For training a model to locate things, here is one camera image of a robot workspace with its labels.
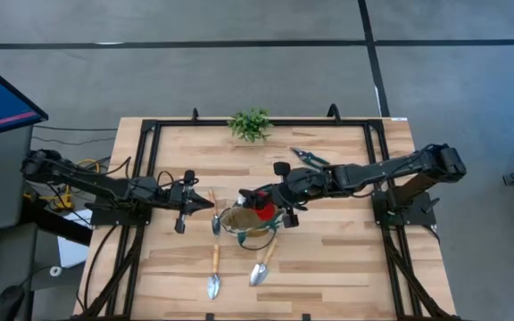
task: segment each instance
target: white paper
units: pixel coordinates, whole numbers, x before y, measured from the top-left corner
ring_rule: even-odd
[[[92,217],[93,212],[92,210],[79,210],[77,211],[77,214],[79,214],[86,221],[90,222],[90,218]],[[73,213],[63,218],[68,219],[70,221],[74,221],[78,224],[81,224],[82,226],[90,227],[87,223],[83,222]],[[70,268],[87,260],[87,246],[69,241],[64,237],[60,236],[58,236],[57,239],[59,242],[59,256],[61,258],[61,267]]]

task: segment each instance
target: wooden tabletop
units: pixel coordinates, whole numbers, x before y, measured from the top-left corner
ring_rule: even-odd
[[[111,169],[128,156],[135,156],[142,120],[121,119]],[[413,152],[408,122],[383,121],[390,156]],[[314,152],[333,164],[369,163],[361,128],[275,127],[270,133],[267,143],[248,144],[232,137],[225,127],[162,128],[154,174],[168,170],[174,177],[181,177],[186,169],[193,169],[200,179],[195,190],[207,198],[209,189],[213,189],[221,211],[233,203],[239,188],[279,182],[273,173],[274,162],[301,167],[303,164],[288,148],[291,146]],[[375,133],[373,137],[381,160]],[[149,147],[141,175],[145,174],[148,151]],[[196,212],[187,219],[186,233],[178,235],[173,230],[178,213],[155,210],[145,230],[132,319],[204,319],[206,313],[214,313],[218,319],[300,319],[303,313],[310,313],[313,319],[394,319],[382,235],[374,222],[370,200],[325,199],[307,206],[309,211],[299,213],[299,227],[279,230],[278,246],[268,264],[269,275],[257,287],[249,286],[249,274],[265,250],[243,250],[235,237],[222,231],[218,240],[221,289],[216,300],[207,295],[216,242],[211,233],[213,211]],[[90,260],[108,230],[103,226],[93,233],[81,297]],[[406,232],[419,281],[440,307],[455,313],[437,240],[420,226],[407,226]],[[112,275],[119,235],[118,227],[99,255],[89,300]],[[254,244],[266,241],[267,236],[252,240]],[[122,310],[126,277],[120,284],[117,313]],[[402,276],[401,284],[404,306],[410,313]]]

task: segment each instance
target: potted plant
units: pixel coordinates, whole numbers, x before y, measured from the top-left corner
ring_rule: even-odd
[[[269,123],[267,116],[269,112],[262,108],[252,108],[249,111],[240,111],[231,116],[233,119],[228,121],[231,128],[231,135],[243,138],[245,141],[254,143],[255,140],[267,140],[270,134],[265,134],[267,128],[273,125]]]

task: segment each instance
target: wooden handle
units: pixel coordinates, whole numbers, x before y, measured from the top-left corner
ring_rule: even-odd
[[[211,271],[213,274],[218,273],[218,267],[220,266],[220,245],[213,245],[213,265]]]
[[[212,202],[214,205],[213,205],[213,211],[214,211],[214,214],[217,216],[219,213],[218,213],[218,203],[215,201],[215,195],[213,195],[213,190],[210,188],[210,202]]]
[[[271,259],[271,256],[273,255],[273,251],[275,250],[275,246],[277,246],[277,237],[271,241],[271,244],[269,244],[269,248],[267,249],[267,253],[265,254],[265,259],[263,259],[263,264],[267,265],[269,263],[269,260]]]

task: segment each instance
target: pruning shears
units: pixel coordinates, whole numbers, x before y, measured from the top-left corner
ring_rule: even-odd
[[[296,147],[291,147],[291,151],[293,151],[299,157],[299,159],[303,161],[303,163],[315,169],[322,169],[322,167],[330,165],[328,161],[323,160],[318,156],[315,156],[315,154],[313,154],[312,152],[305,152]]]

